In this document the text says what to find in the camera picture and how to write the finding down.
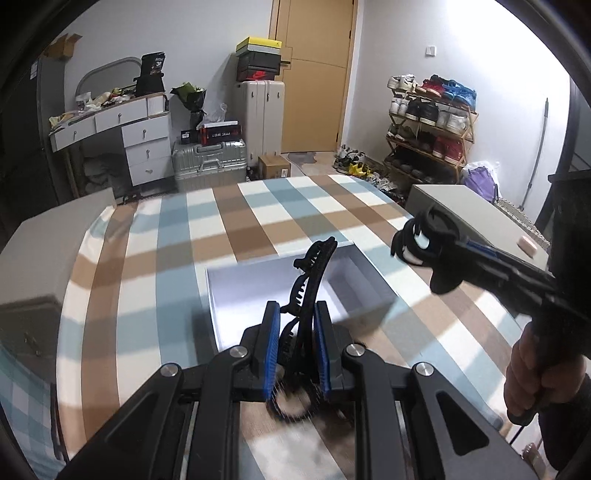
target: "white box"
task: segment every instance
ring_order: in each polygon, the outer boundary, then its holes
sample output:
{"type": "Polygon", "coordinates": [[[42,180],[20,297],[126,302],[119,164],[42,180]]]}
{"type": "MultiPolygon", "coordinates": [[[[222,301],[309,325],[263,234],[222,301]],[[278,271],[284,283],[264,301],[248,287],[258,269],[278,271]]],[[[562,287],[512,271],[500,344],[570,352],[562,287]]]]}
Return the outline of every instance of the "white box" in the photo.
{"type": "MultiPolygon", "coordinates": [[[[209,308],[219,351],[239,344],[246,328],[262,322],[269,300],[282,306],[289,302],[291,288],[301,274],[293,262],[304,254],[207,269],[209,308]]],[[[346,321],[355,338],[376,329],[397,298],[363,252],[349,244],[337,247],[316,299],[325,300],[333,323],[346,321]]],[[[281,329],[292,318],[282,314],[281,329]]]]}

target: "cardboard box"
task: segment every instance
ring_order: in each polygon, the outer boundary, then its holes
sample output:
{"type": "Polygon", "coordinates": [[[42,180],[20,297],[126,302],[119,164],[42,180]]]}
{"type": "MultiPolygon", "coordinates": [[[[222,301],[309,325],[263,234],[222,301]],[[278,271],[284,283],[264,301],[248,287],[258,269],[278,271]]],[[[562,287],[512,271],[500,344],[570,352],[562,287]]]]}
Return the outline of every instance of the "cardboard box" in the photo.
{"type": "Polygon", "coordinates": [[[58,59],[67,60],[74,56],[74,44],[82,38],[82,35],[73,34],[68,37],[67,34],[62,35],[54,43],[45,49],[45,56],[58,59]]]}
{"type": "Polygon", "coordinates": [[[280,155],[259,157],[259,173],[264,180],[291,177],[291,163],[280,155]]]}

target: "suitcase handle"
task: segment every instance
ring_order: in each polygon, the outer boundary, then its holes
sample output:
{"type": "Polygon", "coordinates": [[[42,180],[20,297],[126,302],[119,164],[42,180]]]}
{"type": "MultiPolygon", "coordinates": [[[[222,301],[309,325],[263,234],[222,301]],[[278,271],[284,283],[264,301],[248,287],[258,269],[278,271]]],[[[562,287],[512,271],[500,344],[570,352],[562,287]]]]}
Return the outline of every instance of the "suitcase handle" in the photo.
{"type": "Polygon", "coordinates": [[[199,171],[205,171],[205,170],[218,170],[222,168],[222,164],[220,163],[220,161],[217,158],[213,158],[211,160],[206,160],[201,164],[201,168],[199,169],[199,171]],[[207,165],[208,163],[211,164],[216,164],[216,167],[210,167],[210,168],[205,168],[205,165],[207,165]]]}

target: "white suitcase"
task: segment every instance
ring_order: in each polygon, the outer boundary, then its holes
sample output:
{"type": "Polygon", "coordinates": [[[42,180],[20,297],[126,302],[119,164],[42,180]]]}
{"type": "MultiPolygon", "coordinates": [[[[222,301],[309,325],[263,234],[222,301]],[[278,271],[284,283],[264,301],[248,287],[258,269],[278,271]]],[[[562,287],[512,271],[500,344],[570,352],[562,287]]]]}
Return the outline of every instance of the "white suitcase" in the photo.
{"type": "Polygon", "coordinates": [[[281,153],[285,84],[272,80],[237,83],[233,116],[242,125],[248,166],[255,167],[260,155],[281,153]]]}

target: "white wall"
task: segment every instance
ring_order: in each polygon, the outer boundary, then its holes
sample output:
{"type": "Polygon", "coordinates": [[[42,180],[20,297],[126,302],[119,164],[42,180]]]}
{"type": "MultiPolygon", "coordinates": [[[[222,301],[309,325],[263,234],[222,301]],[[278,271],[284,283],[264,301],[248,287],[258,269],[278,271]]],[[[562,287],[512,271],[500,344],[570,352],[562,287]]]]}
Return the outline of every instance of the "white wall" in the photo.
{"type": "MultiPolygon", "coordinates": [[[[204,110],[213,112],[228,102],[236,80],[230,54],[249,35],[268,36],[271,6],[272,0],[100,0],[66,29],[82,35],[66,63],[66,108],[74,107],[76,86],[89,71],[163,51],[166,91],[183,82],[204,87],[204,110]]],[[[188,128],[189,113],[178,99],[170,108],[173,128],[188,128]]]]}
{"type": "Polygon", "coordinates": [[[501,192],[519,205],[550,100],[538,173],[525,205],[535,221],[560,157],[569,108],[569,75],[544,44],[495,0],[366,0],[350,127],[345,142],[384,158],[389,146],[391,75],[436,73],[475,89],[476,144],[470,161],[500,164],[501,192]],[[427,45],[436,57],[425,57],[427,45]]]}

